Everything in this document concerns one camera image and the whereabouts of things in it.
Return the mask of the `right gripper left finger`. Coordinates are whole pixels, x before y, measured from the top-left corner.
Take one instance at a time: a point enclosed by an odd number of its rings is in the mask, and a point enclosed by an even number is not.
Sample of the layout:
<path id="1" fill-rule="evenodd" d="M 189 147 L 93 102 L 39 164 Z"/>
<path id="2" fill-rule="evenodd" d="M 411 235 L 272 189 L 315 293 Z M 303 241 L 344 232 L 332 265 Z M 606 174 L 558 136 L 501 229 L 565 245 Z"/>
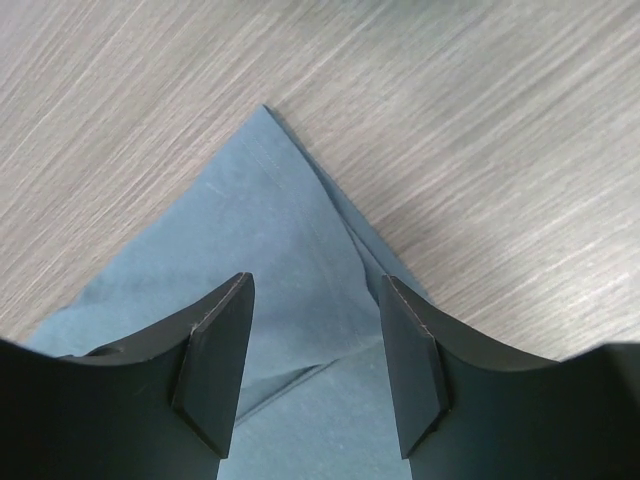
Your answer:
<path id="1" fill-rule="evenodd" d="M 240 273 L 86 355 L 1 344 L 5 479 L 213 479 L 227 458 L 252 315 Z"/>

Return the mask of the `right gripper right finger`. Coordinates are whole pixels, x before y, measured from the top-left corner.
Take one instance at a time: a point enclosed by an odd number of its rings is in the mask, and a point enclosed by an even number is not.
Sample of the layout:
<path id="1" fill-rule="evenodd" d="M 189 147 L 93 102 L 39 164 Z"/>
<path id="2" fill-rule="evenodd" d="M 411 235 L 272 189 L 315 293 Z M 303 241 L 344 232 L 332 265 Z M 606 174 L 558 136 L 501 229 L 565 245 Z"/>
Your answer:
<path id="1" fill-rule="evenodd" d="M 635 479 L 639 347 L 552 361 L 387 276 L 381 323 L 401 455 L 416 479 Z"/>

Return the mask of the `grey blue t shirt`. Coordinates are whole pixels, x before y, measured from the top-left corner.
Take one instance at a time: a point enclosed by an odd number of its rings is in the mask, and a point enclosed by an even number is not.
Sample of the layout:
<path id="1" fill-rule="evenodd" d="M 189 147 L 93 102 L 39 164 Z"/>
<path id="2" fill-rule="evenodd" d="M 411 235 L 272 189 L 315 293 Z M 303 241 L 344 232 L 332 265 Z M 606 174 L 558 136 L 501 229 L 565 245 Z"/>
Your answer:
<path id="1" fill-rule="evenodd" d="M 378 296 L 417 281 L 276 113 L 260 107 L 193 185 L 28 339 L 85 354 L 255 282 L 223 479 L 406 479 Z"/>

